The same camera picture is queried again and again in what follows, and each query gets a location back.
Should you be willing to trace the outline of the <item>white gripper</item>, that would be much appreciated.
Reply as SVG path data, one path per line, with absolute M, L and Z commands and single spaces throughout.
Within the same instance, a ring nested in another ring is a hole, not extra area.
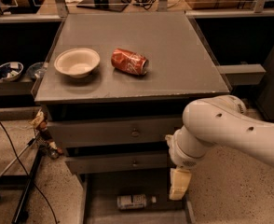
M 192 177 L 191 172 L 186 169 L 196 167 L 205 156 L 206 150 L 204 145 L 192 134 L 167 134 L 165 140 L 169 147 L 171 161 L 179 167 L 171 168 L 169 198 L 179 201 L 185 196 Z

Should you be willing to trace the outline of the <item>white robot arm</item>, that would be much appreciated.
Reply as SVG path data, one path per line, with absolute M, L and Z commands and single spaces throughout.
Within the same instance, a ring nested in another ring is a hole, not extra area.
M 227 146 L 274 167 L 274 123 L 246 115 L 242 100 L 233 95 L 198 99 L 183 112 L 183 126 L 165 136 L 171 161 L 169 198 L 183 199 L 191 172 L 209 149 Z

